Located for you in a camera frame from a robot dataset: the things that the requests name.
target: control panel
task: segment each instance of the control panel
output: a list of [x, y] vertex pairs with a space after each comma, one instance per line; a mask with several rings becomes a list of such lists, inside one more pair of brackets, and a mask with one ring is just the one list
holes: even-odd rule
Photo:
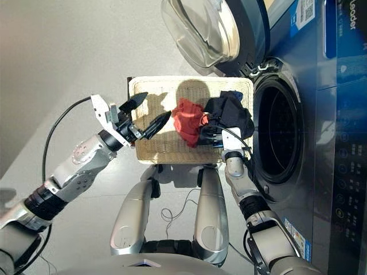
[[361, 274], [367, 182], [367, 81], [337, 89], [329, 274]]

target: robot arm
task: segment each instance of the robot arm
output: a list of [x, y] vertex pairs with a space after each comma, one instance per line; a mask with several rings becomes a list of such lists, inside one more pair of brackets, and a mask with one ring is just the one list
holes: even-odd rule
[[[240, 135], [238, 128], [229, 129]], [[249, 231], [248, 246], [261, 275], [321, 274], [301, 258], [297, 244], [247, 176], [242, 143], [223, 131], [225, 177]]]
[[147, 93], [141, 93], [132, 97], [120, 107], [120, 112], [99, 95], [91, 97], [104, 130], [80, 143], [42, 186], [0, 217], [0, 275], [13, 274], [14, 268], [28, 262], [41, 242], [39, 233], [69, 202], [90, 188], [119, 149], [137, 139], [150, 139], [163, 128], [170, 112], [158, 116], [145, 131], [137, 129], [130, 120], [128, 114], [146, 96]]

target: sticker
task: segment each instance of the sticker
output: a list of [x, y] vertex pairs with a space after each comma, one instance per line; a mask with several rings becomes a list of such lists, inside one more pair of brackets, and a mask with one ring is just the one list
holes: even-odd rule
[[287, 218], [284, 219], [284, 225], [298, 245], [302, 258], [311, 262], [311, 243], [306, 240], [300, 232], [290, 223]]
[[315, 0], [296, 0], [290, 7], [291, 37], [315, 18]]

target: red cloth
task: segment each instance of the red cloth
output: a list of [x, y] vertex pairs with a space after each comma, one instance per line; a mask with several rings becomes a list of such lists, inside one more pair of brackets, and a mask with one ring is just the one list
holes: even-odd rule
[[178, 106], [172, 110], [174, 128], [186, 140], [189, 147], [196, 147], [200, 126], [208, 123], [204, 108], [188, 99], [179, 99]]

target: gray floor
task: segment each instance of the gray floor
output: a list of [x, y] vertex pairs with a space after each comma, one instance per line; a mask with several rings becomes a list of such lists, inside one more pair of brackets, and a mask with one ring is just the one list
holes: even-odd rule
[[[2, 102], [18, 108], [26, 101], [25, 119], [39, 120], [28, 130], [25, 146], [0, 180], [0, 186], [17, 190], [7, 206], [28, 196], [41, 184], [41, 157], [46, 135], [59, 114], [74, 101], [100, 93], [117, 103], [127, 98], [126, 77], [149, 75], [197, 75], [186, 63], [170, 38], [160, 15], [160, 1], [2, 1], [2, 22], [14, 29], [6, 33], [12, 56], [17, 61], [7, 73], [1, 90]], [[36, 18], [37, 24], [28, 22]], [[19, 36], [17, 28], [27, 27]], [[21, 91], [23, 94], [12, 94]], [[75, 144], [100, 129], [90, 103], [78, 107], [61, 123], [49, 149], [47, 173], [62, 162]], [[11, 144], [12, 138], [6, 141]], [[124, 148], [97, 177], [94, 185], [54, 220], [53, 234], [44, 257], [58, 270], [109, 257], [109, 239], [120, 205], [129, 189], [147, 168], [140, 164], [133, 149]], [[242, 252], [244, 221], [225, 180], [231, 242]], [[160, 211], [170, 207], [179, 212], [189, 188], [162, 185], [162, 196], [151, 203], [147, 239], [164, 239], [166, 222]], [[198, 192], [192, 197], [197, 199]], [[170, 229], [170, 238], [191, 239], [196, 207], [188, 204]], [[222, 267], [231, 274], [252, 274], [250, 264], [231, 248]], [[39, 259], [25, 274], [48, 274]]]

